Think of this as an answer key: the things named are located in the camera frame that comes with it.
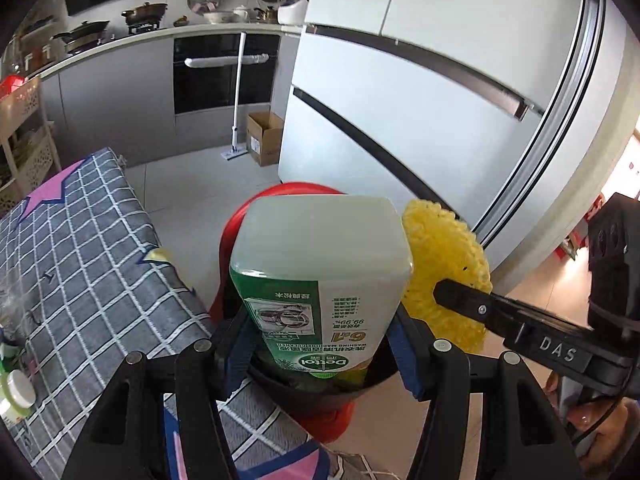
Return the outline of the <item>white stick mop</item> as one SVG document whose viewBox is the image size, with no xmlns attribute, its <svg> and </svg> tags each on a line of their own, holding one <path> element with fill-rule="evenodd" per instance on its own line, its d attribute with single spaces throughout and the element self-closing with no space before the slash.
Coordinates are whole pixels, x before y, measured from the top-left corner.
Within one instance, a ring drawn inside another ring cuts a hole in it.
<svg viewBox="0 0 640 480">
<path fill-rule="evenodd" d="M 209 58 L 186 58 L 184 65 L 191 70 L 201 70 L 202 68 L 219 68 L 224 66 L 235 67 L 235 83 L 233 85 L 233 115 L 231 125 L 231 144 L 227 151 L 221 154 L 221 157 L 230 162 L 248 154 L 246 144 L 239 142 L 239 114 L 240 114 L 240 88 L 242 79 L 242 68 L 245 64 L 264 64 L 269 60 L 267 53 L 261 54 L 245 54 L 245 46 L 247 40 L 247 32 L 240 32 L 238 53 L 236 55 L 227 56 L 210 56 Z"/>
</svg>

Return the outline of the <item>black trash bin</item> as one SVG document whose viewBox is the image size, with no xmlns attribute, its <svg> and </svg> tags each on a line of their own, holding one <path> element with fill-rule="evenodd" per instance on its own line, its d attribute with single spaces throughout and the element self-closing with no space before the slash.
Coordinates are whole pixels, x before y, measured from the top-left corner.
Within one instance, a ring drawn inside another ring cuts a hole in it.
<svg viewBox="0 0 640 480">
<path fill-rule="evenodd" d="M 229 359 L 220 364 L 219 369 L 224 374 L 225 393 L 238 388 L 243 379 L 252 378 L 279 403 L 322 410 L 335 410 L 352 402 L 398 372 L 387 340 L 378 346 L 362 376 L 354 370 L 330 378 L 284 370 L 274 362 L 254 323 L 248 324 L 247 332 L 235 343 Z"/>
</svg>

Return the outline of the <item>cardboard box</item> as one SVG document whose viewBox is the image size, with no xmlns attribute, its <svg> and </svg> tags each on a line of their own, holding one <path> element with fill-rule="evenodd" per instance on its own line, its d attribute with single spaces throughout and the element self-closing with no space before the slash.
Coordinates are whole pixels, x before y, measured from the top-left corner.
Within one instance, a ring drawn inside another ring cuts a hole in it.
<svg viewBox="0 0 640 480">
<path fill-rule="evenodd" d="M 247 115 L 246 148 L 259 166 L 279 162 L 284 121 L 273 112 L 254 112 Z"/>
</svg>

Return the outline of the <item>grey checked tablecloth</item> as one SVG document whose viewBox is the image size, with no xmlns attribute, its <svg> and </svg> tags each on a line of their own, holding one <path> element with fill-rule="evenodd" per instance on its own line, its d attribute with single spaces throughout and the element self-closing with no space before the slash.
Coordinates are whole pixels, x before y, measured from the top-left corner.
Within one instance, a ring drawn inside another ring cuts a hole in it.
<svg viewBox="0 0 640 480">
<path fill-rule="evenodd" d="M 171 356 L 213 325 L 108 148 L 51 178 L 1 220 L 1 303 L 35 388 L 11 437 L 40 478 L 62 476 L 82 426 L 131 352 Z"/>
</svg>

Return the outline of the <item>beige storage trolley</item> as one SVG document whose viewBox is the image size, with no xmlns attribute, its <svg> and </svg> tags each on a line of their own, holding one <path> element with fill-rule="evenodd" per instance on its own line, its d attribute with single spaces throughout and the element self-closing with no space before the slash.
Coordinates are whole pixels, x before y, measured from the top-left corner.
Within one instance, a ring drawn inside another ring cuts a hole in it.
<svg viewBox="0 0 640 480">
<path fill-rule="evenodd" d="M 31 79 L 1 100 L 1 215 L 5 216 L 50 172 L 62 170 L 42 96 Z"/>
</svg>

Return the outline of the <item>brown pot on stove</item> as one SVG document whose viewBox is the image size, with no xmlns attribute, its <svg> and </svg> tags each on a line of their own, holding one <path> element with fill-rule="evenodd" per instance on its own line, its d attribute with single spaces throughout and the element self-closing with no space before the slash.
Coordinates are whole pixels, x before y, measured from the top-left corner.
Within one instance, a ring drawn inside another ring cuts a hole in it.
<svg viewBox="0 0 640 480">
<path fill-rule="evenodd" d="M 142 32 L 154 32 L 160 28 L 160 22 L 167 10 L 167 4 L 146 2 L 143 6 L 122 11 L 129 35 L 142 34 Z"/>
</svg>

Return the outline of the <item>red basket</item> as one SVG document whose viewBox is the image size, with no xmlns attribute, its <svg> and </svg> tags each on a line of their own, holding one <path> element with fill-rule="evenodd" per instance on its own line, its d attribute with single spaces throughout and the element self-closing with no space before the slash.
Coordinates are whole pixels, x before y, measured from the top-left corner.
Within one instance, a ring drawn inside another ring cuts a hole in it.
<svg viewBox="0 0 640 480">
<path fill-rule="evenodd" d="M 25 83 L 25 79 L 21 76 L 17 75 L 9 75 L 6 76 L 0 82 L 0 100 L 4 99 L 6 96 L 9 96 L 15 90 L 21 87 L 22 84 Z"/>
</svg>

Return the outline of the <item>white refrigerator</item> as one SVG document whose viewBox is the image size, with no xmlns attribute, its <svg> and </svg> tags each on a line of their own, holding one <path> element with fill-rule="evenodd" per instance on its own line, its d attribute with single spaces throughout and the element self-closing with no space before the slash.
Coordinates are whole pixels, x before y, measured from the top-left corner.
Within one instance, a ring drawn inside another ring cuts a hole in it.
<svg viewBox="0 0 640 480">
<path fill-rule="evenodd" d="M 496 268 L 585 154 L 625 38 L 611 0 L 310 0 L 279 177 L 440 203 Z"/>
</svg>

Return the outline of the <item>black built-in oven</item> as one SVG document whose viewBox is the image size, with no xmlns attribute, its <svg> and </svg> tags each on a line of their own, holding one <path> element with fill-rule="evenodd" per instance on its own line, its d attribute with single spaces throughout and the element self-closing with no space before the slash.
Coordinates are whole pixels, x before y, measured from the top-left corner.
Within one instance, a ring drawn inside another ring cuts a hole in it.
<svg viewBox="0 0 640 480">
<path fill-rule="evenodd" d="M 236 62 L 238 62 L 239 34 L 184 37 L 174 40 L 174 104 L 175 113 L 232 106 L 234 102 Z M 270 101 L 276 73 L 280 37 L 248 34 L 244 55 L 268 55 L 265 63 L 243 65 L 241 70 L 240 104 L 259 104 Z M 186 60 L 192 58 L 228 58 L 228 65 L 191 68 Z"/>
</svg>

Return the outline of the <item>black wok on stove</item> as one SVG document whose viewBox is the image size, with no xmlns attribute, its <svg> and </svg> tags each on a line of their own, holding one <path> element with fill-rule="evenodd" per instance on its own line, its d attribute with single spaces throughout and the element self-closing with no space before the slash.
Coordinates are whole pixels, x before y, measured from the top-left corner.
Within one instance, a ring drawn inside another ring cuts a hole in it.
<svg viewBox="0 0 640 480">
<path fill-rule="evenodd" d="M 65 44 L 67 54 L 72 54 L 84 47 L 95 47 L 103 38 L 109 21 L 83 21 L 70 32 L 58 32 L 51 40 L 61 40 Z"/>
</svg>

